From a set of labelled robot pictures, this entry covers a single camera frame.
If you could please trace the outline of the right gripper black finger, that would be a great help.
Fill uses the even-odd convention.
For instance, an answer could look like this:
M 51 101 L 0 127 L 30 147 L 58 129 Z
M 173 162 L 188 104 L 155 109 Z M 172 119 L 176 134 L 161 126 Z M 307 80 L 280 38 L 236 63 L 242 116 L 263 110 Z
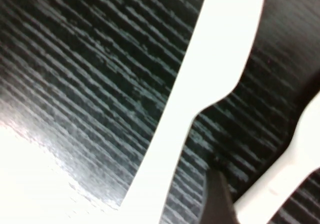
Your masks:
M 238 224 L 227 180 L 217 169 L 206 172 L 199 216 L 200 224 Z

